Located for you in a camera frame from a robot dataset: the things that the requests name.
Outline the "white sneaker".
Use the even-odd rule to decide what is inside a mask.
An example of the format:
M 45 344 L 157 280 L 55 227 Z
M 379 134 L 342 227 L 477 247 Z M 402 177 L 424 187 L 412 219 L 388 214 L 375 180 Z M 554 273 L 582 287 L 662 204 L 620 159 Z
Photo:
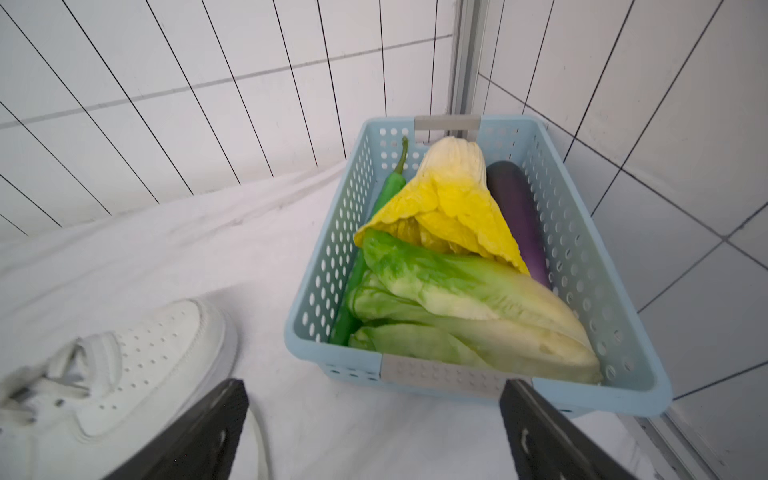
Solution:
M 227 379 L 238 333 L 199 299 L 76 338 L 1 379 L 4 479 L 101 479 Z

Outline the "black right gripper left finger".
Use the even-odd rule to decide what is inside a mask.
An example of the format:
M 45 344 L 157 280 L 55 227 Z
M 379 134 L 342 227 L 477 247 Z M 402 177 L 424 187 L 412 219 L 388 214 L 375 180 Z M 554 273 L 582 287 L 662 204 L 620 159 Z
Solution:
M 219 383 L 109 479 L 227 479 L 249 400 L 244 382 Z

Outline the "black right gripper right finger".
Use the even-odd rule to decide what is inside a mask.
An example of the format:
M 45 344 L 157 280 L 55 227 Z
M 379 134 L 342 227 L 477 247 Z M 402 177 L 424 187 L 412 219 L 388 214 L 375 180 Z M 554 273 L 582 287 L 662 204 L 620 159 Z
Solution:
M 528 383 L 508 380 L 499 407 L 520 479 L 634 477 Z

